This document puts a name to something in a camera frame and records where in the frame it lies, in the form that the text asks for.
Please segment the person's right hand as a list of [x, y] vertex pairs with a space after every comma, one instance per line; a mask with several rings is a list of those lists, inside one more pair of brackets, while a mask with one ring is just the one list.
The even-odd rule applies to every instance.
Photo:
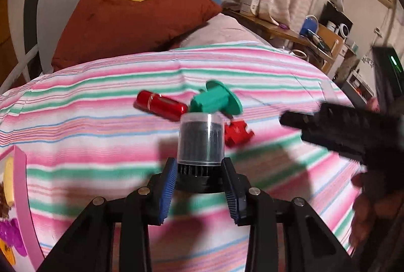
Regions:
[[403, 207], [403, 166], [392, 180], [396, 189], [372, 202], [364, 190], [365, 182], [370, 181], [370, 171], [357, 173], [351, 178], [354, 187], [362, 188], [362, 193], [353, 204], [354, 217], [349, 237], [353, 248], [366, 242], [377, 219], [393, 220]]

